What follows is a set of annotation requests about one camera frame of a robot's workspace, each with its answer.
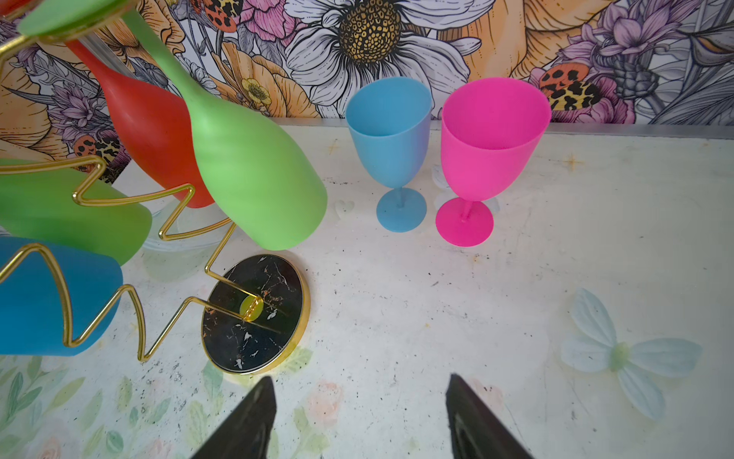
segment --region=pink base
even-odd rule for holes
[[[492,212],[483,203],[472,203],[466,221],[462,221],[465,203],[455,198],[438,209],[436,228],[447,242],[459,247],[472,247],[487,240],[495,227]]]

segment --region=blue cup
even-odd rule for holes
[[[33,239],[0,237],[0,267]],[[71,296],[73,337],[77,339],[123,285],[115,259],[84,250],[41,242],[59,262]],[[31,253],[0,283],[2,355],[76,355],[94,344],[109,327],[117,305],[78,347],[63,343],[64,319],[59,291],[40,253]]]
[[[362,165],[372,178],[394,188],[377,204],[377,219],[389,231],[410,231],[426,216],[423,196],[403,187],[426,158],[432,107],[426,86],[399,76],[363,87],[346,108]]]

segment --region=table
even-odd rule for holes
[[[346,129],[286,130],[330,204],[317,232],[286,253],[310,284],[312,311],[296,352],[270,372],[270,459],[450,458],[452,372],[539,459],[730,457],[734,142],[549,134],[491,203],[494,234],[459,248],[433,223],[435,201],[449,197],[432,178],[439,131],[410,185],[429,214],[393,234],[375,217],[386,188]],[[185,297],[208,297],[211,250],[144,249],[123,267],[149,333]],[[237,233],[214,269],[262,252]],[[688,376],[651,377],[666,401],[658,422],[608,369],[561,360],[564,340],[582,335],[570,318],[579,289],[603,303],[619,342],[702,347]],[[146,364],[135,358],[128,300],[81,355],[0,357],[0,458],[189,457],[258,378],[207,361],[195,308]]]

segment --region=light blue butterfly print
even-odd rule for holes
[[[561,346],[561,360],[581,372],[610,369],[617,374],[632,405],[653,421],[665,414],[665,399],[645,370],[665,377],[684,377],[703,351],[696,343],[676,338],[652,339],[632,347],[618,343],[606,308],[586,289],[576,293],[571,317],[586,336],[567,339]]]

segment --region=pink goblet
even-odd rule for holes
[[[482,202],[523,172],[551,121],[548,99],[529,83],[487,78],[459,88],[443,105],[441,165],[459,196],[439,209],[436,227],[460,247],[483,243],[494,229]]]

